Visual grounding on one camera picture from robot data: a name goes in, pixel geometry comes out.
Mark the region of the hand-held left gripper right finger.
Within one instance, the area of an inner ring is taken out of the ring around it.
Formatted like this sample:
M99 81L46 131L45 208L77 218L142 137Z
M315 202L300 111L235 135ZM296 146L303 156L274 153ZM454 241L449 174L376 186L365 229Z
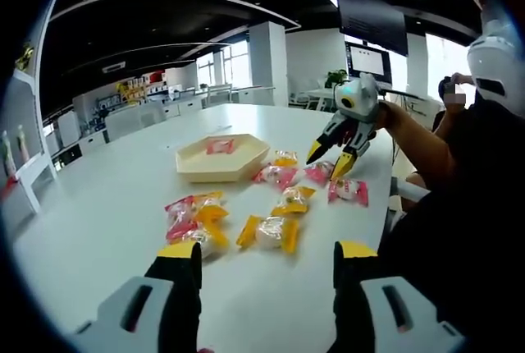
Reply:
M386 274L377 253L352 241L334 247L333 352L460 352L466 338L402 277Z

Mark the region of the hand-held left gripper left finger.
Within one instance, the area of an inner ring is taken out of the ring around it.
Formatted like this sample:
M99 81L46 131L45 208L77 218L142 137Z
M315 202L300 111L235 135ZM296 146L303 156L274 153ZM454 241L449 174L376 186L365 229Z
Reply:
M143 276L132 277L73 333L79 352L196 352L202 310L199 243L160 250Z

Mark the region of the person's right hand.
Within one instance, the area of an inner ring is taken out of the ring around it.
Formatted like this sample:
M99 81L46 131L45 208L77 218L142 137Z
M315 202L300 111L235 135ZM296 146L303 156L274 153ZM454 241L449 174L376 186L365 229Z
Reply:
M406 118L405 111L399 105L389 101L379 101L377 106L377 115L372 129L374 131L386 129L390 134L399 134Z

